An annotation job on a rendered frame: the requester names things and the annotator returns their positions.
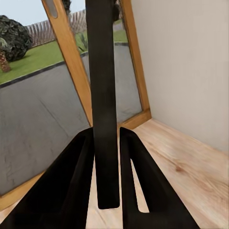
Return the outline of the poster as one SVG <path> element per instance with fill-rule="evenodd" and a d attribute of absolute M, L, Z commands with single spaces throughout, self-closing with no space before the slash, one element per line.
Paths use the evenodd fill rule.
<path fill-rule="evenodd" d="M 119 208 L 112 0 L 85 0 L 99 209 Z"/>

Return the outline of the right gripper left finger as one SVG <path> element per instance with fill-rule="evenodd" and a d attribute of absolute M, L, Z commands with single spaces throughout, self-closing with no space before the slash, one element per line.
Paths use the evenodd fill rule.
<path fill-rule="evenodd" d="M 94 157 L 92 127 L 74 137 L 0 229 L 85 229 Z"/>

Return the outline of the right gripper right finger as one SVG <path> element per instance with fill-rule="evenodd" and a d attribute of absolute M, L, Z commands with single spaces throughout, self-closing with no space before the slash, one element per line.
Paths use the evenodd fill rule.
<path fill-rule="evenodd" d="M 200 229 L 139 136 L 120 128 L 123 229 Z M 138 210 L 133 161 L 149 213 Z"/>

